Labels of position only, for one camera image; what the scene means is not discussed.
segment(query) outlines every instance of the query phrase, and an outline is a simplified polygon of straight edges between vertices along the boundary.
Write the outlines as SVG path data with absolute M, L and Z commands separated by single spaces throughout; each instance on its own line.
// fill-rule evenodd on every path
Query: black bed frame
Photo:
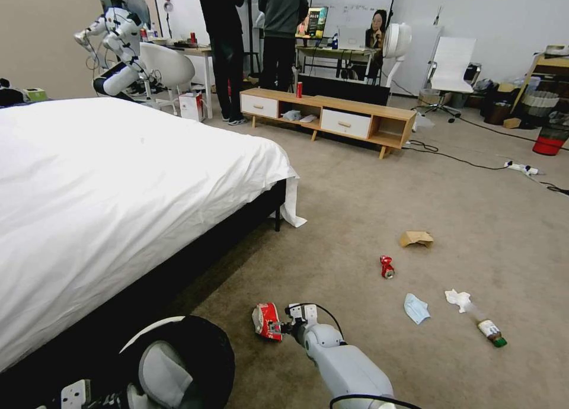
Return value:
M 217 224 L 174 256 L 16 365 L 0 373 L 2 406 L 35 409 L 82 378 L 98 378 L 100 389 L 120 349 L 138 331 L 160 319 L 172 297 L 201 275 L 239 240 L 276 214 L 285 202 L 286 180 Z

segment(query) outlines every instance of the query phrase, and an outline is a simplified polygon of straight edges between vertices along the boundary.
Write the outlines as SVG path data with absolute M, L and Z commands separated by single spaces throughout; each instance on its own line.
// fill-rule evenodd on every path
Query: monitor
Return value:
M 296 28 L 297 39 L 322 40 L 328 7 L 308 9 L 308 15 Z

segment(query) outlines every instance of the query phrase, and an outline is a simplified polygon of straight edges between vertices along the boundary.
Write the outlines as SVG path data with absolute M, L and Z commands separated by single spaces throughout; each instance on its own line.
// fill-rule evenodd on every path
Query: office chair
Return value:
M 150 84 L 145 81 L 146 97 L 151 99 L 159 108 L 170 106 L 174 110 L 174 115 L 178 115 L 176 100 L 173 88 L 176 88 L 180 95 L 180 85 L 189 83 L 194 78 L 196 70 L 190 59 L 175 50 L 153 43 L 140 44 L 140 59 L 146 65 L 148 71 L 157 70 L 160 83 L 168 89 L 170 100 L 162 100 L 152 95 Z
M 433 60 L 430 62 L 430 71 L 427 78 L 427 87 L 439 91 L 439 100 L 436 104 L 417 106 L 425 108 L 423 114 L 431 111 L 444 111 L 452 116 L 449 123 L 460 117 L 460 110 L 444 105 L 445 95 L 448 92 L 470 94 L 474 92 L 464 80 L 464 73 L 470 64 L 476 39 L 462 39 L 458 37 L 441 37 Z

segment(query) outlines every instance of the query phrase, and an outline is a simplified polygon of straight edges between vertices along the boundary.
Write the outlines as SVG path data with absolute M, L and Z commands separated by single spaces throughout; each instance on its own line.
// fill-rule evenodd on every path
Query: drawer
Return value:
M 367 139 L 369 125 L 372 121 L 370 116 L 358 116 L 357 114 L 342 113 L 334 110 L 322 110 L 320 127 L 336 133 L 357 136 Z
M 279 102 L 269 98 L 241 95 L 241 111 L 255 116 L 279 118 Z

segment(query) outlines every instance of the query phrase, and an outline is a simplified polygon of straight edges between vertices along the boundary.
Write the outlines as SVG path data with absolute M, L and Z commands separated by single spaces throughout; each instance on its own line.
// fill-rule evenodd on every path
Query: green bottle cap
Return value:
M 503 347 L 503 346 L 505 346 L 507 343 L 508 343 L 508 342 L 507 342 L 504 338 L 502 338 L 502 337 L 500 337 L 500 338 L 498 338 L 498 339 L 496 339 L 496 340 L 493 341 L 494 347 L 497 347 L 497 348 Z

